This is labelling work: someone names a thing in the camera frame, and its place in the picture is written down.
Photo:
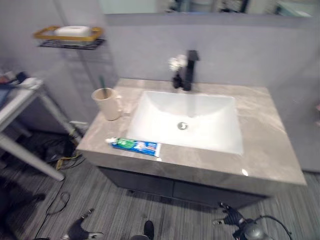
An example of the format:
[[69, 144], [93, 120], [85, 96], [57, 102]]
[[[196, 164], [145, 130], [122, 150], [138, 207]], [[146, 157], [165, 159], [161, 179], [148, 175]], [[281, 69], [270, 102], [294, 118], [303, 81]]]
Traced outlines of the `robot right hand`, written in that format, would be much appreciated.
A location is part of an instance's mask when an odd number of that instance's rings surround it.
[[226, 216], [224, 218], [214, 220], [212, 223], [213, 225], [230, 225], [240, 228], [241, 225], [246, 222], [246, 219], [238, 210], [223, 202], [220, 202], [218, 205], [224, 210]]

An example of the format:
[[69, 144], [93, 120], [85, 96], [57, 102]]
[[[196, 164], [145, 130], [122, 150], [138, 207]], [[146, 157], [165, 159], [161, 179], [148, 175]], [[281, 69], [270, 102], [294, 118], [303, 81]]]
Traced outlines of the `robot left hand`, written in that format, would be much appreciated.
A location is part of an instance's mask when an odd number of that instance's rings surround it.
[[67, 232], [60, 238], [61, 240], [96, 240], [102, 238], [104, 233], [87, 231], [82, 227], [83, 221], [93, 213], [95, 209], [90, 208], [79, 219], [74, 221]]

